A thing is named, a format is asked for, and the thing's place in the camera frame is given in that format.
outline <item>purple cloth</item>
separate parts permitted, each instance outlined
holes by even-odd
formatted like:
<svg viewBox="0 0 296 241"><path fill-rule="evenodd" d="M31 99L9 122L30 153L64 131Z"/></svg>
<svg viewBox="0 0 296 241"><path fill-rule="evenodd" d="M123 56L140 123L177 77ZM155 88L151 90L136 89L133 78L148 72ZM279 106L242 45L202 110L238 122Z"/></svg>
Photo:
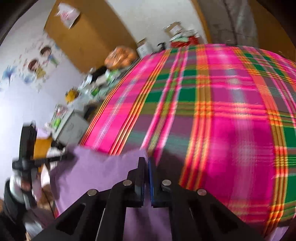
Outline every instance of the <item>purple cloth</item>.
<svg viewBox="0 0 296 241"><path fill-rule="evenodd" d="M120 156L108 156L81 146L73 149L73 161L60 162L51 171L50 184L59 213L64 212L89 189L107 190L125 180L137 168L145 150L132 150ZM149 187L145 188L142 208L127 208L123 240L171 241L168 209L152 208Z"/></svg>
<svg viewBox="0 0 296 241"><path fill-rule="evenodd" d="M276 227L270 235L266 238L268 241L279 241L289 227Z"/></svg>

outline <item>yellow object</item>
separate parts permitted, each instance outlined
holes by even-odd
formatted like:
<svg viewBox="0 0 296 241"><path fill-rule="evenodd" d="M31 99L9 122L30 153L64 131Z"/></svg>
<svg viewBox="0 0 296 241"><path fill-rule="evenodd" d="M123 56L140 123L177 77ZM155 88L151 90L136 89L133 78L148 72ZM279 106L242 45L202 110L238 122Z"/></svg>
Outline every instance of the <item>yellow object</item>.
<svg viewBox="0 0 296 241"><path fill-rule="evenodd" d="M78 91L75 89L71 89L69 92L66 93L65 99L67 103L72 102L75 98L79 95Z"/></svg>
<svg viewBox="0 0 296 241"><path fill-rule="evenodd" d="M50 149L52 144L52 138L37 139L34 146L33 159L46 158L47 151Z"/></svg>
<svg viewBox="0 0 296 241"><path fill-rule="evenodd" d="M37 79L43 78L46 75L46 72L41 67L38 67L35 73L37 75Z"/></svg>

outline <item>orange bag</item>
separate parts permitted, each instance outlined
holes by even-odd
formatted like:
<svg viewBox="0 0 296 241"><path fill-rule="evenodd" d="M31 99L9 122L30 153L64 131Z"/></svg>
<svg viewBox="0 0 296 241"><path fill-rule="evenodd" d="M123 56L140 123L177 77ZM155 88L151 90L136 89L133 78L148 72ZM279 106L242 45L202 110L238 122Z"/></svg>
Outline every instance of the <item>orange bag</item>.
<svg viewBox="0 0 296 241"><path fill-rule="evenodd" d="M137 58L134 50L124 46L118 46L113 50L105 60L108 69L123 69L129 67Z"/></svg>

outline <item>wall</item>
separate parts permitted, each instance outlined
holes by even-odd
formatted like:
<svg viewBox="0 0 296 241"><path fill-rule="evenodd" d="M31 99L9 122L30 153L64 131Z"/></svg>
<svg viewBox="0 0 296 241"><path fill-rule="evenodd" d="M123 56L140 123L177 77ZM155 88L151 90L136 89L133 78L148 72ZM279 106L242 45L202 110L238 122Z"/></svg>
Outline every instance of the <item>wall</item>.
<svg viewBox="0 0 296 241"><path fill-rule="evenodd" d="M248 0L193 1L198 2L205 17L212 43L258 47L257 28Z"/></svg>
<svg viewBox="0 0 296 241"><path fill-rule="evenodd" d="M0 46L0 65L7 66L5 56L22 41L43 31L54 2L39 0L16 22ZM65 103L65 92L81 81L79 71L65 60L39 93L21 80L12 81L5 92L0 92L0 197L3 196L5 180L12 174L11 161L18 157L23 123L35 120L37 126L42 127L50 121L55 105Z"/></svg>
<svg viewBox="0 0 296 241"><path fill-rule="evenodd" d="M196 29L204 40L201 21L190 0L107 0L126 25L136 42L147 37L153 48L170 38L163 28L180 21L187 29Z"/></svg>

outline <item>white box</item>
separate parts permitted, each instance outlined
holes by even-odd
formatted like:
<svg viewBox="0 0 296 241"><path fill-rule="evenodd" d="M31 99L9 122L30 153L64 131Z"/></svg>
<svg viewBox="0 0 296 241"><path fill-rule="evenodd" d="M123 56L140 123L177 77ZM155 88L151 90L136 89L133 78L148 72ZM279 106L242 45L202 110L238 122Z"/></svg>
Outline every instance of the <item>white box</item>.
<svg viewBox="0 0 296 241"><path fill-rule="evenodd" d="M73 110L63 117L59 127L52 134L55 141L63 145L77 145L89 127L89 123Z"/></svg>
<svg viewBox="0 0 296 241"><path fill-rule="evenodd" d="M153 49L146 39L142 39L140 42L138 42L137 46L137 52L140 58L144 58L146 55L150 55L153 53Z"/></svg>

